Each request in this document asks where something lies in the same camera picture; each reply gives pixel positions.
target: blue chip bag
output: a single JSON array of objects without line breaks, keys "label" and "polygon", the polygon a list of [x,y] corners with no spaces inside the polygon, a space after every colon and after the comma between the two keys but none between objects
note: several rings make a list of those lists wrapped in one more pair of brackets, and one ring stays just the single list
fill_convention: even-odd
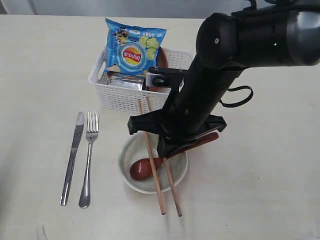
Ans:
[{"label": "blue chip bag", "polygon": [[109,32],[104,72],[143,74],[157,65],[159,47],[167,30],[124,25],[105,19]]}]

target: wooden chopsticks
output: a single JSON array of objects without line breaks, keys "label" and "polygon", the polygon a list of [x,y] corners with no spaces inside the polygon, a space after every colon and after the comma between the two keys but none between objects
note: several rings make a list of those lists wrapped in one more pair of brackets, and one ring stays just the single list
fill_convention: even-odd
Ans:
[{"label": "wooden chopsticks", "polygon": [[[152,111],[152,107],[151,107],[150,100],[149,100],[149,98],[147,96],[145,97],[145,100],[146,100],[146,103],[148,105],[149,112],[151,112]],[[176,186],[175,186],[174,181],[172,179],[169,163],[168,163],[168,160],[167,160],[166,157],[163,158],[163,163],[164,163],[166,174],[168,176],[168,181],[169,181],[169,184],[170,184],[170,188],[171,188],[173,200],[174,200],[174,203],[175,203],[176,211],[178,213],[178,216],[181,217],[182,216],[182,212],[181,212],[181,208],[180,208],[180,204],[179,204],[179,197],[178,197],[178,194],[177,194]]]},{"label": "wooden chopsticks", "polygon": [[[142,105],[141,105],[140,99],[138,99],[138,107],[139,107],[140,114],[143,114],[144,112],[142,110]],[[165,215],[166,214],[166,207],[165,207],[164,198],[163,198],[162,193],[161,193],[161,188],[160,188],[159,179],[158,179],[158,175],[157,175],[157,170],[156,170],[156,166],[155,166],[154,156],[152,155],[149,135],[148,135],[148,133],[146,131],[143,132],[143,134],[144,134],[144,140],[145,140],[146,148],[148,150],[148,155],[149,155],[149,159],[150,159],[152,175],[153,175],[153,178],[154,178],[155,189],[156,189],[156,194],[158,196],[158,201],[159,201],[159,205],[160,205],[160,209],[161,209],[161,214]]]}]

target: table surface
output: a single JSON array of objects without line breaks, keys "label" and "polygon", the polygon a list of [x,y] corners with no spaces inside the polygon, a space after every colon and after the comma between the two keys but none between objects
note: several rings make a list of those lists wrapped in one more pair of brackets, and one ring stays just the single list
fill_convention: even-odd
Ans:
[{"label": "table surface", "polygon": [[[195,52],[201,19],[112,18],[167,28],[166,48]],[[252,101],[217,106],[228,127],[188,152],[162,216],[156,195],[127,187],[117,160],[129,113],[100,109],[88,75],[106,43],[103,17],[0,15],[0,239],[304,239],[320,235],[320,67],[246,70]],[[232,102],[248,94],[227,93]],[[87,141],[82,137],[68,205],[60,206],[79,111],[100,111],[91,164],[91,205],[78,207]]]}]

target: fork tines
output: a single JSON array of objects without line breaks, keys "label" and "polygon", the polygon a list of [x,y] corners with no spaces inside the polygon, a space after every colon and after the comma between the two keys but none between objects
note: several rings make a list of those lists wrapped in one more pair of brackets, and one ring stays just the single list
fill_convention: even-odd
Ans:
[{"label": "fork tines", "polygon": [[87,127],[86,132],[87,133],[95,133],[99,131],[99,117],[97,115],[97,112],[88,112],[88,118],[87,118]]}]

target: fork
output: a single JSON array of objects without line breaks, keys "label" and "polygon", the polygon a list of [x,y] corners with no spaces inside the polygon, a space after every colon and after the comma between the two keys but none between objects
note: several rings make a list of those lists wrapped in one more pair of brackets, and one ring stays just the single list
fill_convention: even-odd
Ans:
[{"label": "fork", "polygon": [[91,154],[94,141],[98,138],[99,118],[97,112],[88,112],[87,127],[85,138],[88,140],[88,154],[86,157],[86,167],[83,179],[79,207],[87,208],[90,205],[90,166]]}]

